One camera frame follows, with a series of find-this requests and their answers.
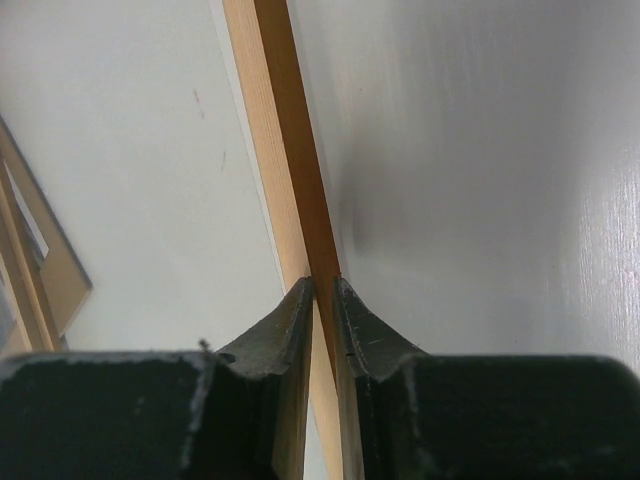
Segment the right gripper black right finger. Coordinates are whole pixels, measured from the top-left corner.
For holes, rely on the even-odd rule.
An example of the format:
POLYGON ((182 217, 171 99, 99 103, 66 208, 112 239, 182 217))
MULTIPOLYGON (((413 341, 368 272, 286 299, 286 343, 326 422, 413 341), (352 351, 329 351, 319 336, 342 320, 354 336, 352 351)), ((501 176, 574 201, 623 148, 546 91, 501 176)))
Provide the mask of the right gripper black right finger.
POLYGON ((431 355, 334 282, 347 479, 635 479, 639 380, 603 356, 431 355))

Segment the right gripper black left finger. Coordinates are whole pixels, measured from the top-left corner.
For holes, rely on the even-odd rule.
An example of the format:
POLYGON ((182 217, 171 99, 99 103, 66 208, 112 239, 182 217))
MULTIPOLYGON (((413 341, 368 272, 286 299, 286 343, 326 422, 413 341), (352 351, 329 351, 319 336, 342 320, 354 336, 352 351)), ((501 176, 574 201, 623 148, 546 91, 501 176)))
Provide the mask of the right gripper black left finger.
POLYGON ((5 479, 299 479, 314 287, 219 350, 23 354, 1 364, 5 479))

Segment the wooden picture frame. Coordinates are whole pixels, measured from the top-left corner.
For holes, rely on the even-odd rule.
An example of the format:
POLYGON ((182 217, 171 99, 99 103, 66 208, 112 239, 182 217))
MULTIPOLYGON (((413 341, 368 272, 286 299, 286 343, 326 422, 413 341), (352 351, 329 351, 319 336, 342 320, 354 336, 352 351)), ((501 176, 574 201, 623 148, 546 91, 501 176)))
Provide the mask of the wooden picture frame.
POLYGON ((2 3, 1 116, 92 285, 70 348, 219 348, 309 274, 258 9, 2 3))

